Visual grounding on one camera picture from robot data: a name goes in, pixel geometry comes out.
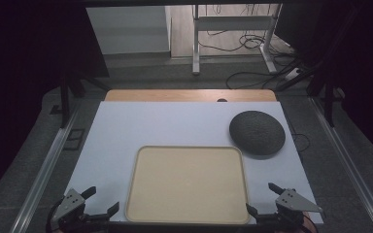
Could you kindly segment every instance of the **tray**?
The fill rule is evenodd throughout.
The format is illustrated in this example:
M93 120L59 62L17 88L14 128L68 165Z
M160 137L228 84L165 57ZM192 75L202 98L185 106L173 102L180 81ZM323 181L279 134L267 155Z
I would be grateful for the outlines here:
M134 222L245 224L247 187L233 147L142 147L126 205Z

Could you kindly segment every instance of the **white wall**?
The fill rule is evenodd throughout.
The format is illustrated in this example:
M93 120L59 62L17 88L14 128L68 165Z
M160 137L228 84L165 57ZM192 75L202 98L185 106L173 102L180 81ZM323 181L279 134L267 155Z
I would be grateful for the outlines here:
M86 11L103 54L169 51L164 6Z

